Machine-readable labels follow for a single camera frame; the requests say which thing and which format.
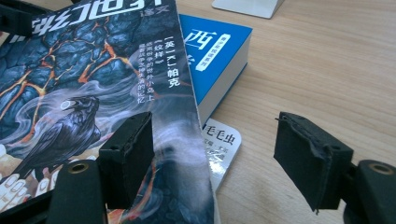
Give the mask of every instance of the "blue book cover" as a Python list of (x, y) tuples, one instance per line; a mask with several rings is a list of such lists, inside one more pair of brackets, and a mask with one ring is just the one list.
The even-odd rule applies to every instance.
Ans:
[(201, 124), (205, 124), (248, 62), (252, 29), (179, 15)]

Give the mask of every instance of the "book cover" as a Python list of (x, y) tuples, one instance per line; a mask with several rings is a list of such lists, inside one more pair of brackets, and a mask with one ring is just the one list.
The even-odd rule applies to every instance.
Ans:
[(213, 223), (175, 1), (84, 1), (33, 26), (0, 48), (0, 210), (53, 189), (62, 164), (96, 158), (124, 120), (151, 111), (153, 165), (110, 223)]
[(252, 29), (179, 15), (202, 127), (248, 63)]

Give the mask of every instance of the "bird illustration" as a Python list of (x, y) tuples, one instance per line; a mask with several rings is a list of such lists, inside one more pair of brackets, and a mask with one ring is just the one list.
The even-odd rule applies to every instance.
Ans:
[(74, 109), (46, 130), (29, 154), (12, 174), (26, 177), (35, 171), (35, 178), (44, 178), (43, 169), (53, 171), (68, 162), (72, 156), (83, 153), (91, 144), (100, 139), (100, 131), (95, 125), (95, 115), (99, 99), (94, 96), (80, 96), (67, 99), (74, 102), (64, 110)]

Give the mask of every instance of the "wooden table surface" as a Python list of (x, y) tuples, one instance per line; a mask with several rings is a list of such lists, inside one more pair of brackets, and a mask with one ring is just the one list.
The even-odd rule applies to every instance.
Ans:
[(343, 223), (344, 203), (316, 215), (273, 158), (275, 118), (310, 119), (352, 147), (355, 164), (396, 166), (394, 0), (285, 0), (271, 20), (211, 4), (177, 0), (180, 13), (253, 28), (247, 68), (212, 116), (242, 134), (218, 193), (222, 223)]

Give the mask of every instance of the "black clamp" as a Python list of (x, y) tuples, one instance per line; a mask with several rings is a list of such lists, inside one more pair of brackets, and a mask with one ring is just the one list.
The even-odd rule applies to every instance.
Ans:
[(279, 114), (274, 158), (312, 210), (346, 202), (344, 222), (396, 223), (396, 168), (381, 161), (351, 163), (353, 149), (310, 120)]
[(50, 10), (19, 0), (0, 0), (0, 31), (30, 36), (33, 16), (48, 12)]
[(154, 158), (150, 112), (134, 115), (99, 149), (96, 161), (64, 165), (56, 188), (0, 214), (0, 223), (107, 223), (106, 209), (127, 209)]

